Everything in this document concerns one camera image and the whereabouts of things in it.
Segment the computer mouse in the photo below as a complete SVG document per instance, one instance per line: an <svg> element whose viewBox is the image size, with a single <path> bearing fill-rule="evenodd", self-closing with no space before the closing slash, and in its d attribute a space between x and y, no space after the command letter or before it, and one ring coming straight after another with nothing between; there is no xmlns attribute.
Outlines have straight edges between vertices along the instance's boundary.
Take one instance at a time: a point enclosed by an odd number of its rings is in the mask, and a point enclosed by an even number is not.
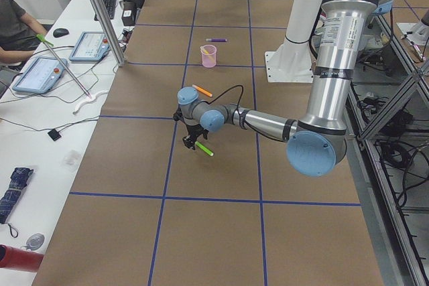
<svg viewBox="0 0 429 286"><path fill-rule="evenodd" d="M62 36L68 35L68 34L69 34L69 32L68 32L68 30L66 28L57 28L52 33L52 35L55 38L62 37Z"/></svg>

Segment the keyboard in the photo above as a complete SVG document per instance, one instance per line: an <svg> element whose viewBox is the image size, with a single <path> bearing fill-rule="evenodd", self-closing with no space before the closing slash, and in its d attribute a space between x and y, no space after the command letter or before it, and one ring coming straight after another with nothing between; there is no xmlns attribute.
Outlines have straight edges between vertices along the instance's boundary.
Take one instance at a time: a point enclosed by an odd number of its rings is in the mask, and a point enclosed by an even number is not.
<svg viewBox="0 0 429 286"><path fill-rule="evenodd" d="M103 2L105 3L109 18L115 18L116 0L103 0Z"/></svg>

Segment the pink cup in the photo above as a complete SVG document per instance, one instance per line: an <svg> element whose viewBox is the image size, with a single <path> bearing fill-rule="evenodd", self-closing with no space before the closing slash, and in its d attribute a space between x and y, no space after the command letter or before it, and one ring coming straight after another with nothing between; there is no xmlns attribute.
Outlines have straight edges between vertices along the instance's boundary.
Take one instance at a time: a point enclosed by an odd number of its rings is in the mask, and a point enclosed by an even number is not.
<svg viewBox="0 0 429 286"><path fill-rule="evenodd" d="M216 46L204 45L200 47L202 65L207 68L216 66Z"/></svg>

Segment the red object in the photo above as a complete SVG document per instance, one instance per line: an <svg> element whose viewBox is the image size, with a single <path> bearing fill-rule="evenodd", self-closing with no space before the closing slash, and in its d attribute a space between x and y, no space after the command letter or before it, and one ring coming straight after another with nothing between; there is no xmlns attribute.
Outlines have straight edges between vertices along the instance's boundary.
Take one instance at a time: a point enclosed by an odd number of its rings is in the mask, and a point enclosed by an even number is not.
<svg viewBox="0 0 429 286"><path fill-rule="evenodd" d="M42 259L43 254L0 244L0 268L35 273L38 271Z"/></svg>

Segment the small black box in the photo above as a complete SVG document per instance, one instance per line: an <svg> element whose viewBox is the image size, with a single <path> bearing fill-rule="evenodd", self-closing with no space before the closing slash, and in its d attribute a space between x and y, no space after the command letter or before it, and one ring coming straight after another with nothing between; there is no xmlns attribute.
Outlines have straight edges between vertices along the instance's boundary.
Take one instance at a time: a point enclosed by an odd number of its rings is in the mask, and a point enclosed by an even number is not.
<svg viewBox="0 0 429 286"><path fill-rule="evenodd" d="M135 14L137 13L137 8L135 3L132 1L123 2L123 12L122 12L122 22L124 26L134 26L135 25Z"/></svg>
<svg viewBox="0 0 429 286"><path fill-rule="evenodd" d="M58 140L59 138L61 138L61 134L60 134L60 132L58 132L57 130L55 130L55 129L52 129L51 131L49 131L48 132L48 135L51 137L51 139L53 140L53 141L56 141L56 140Z"/></svg>

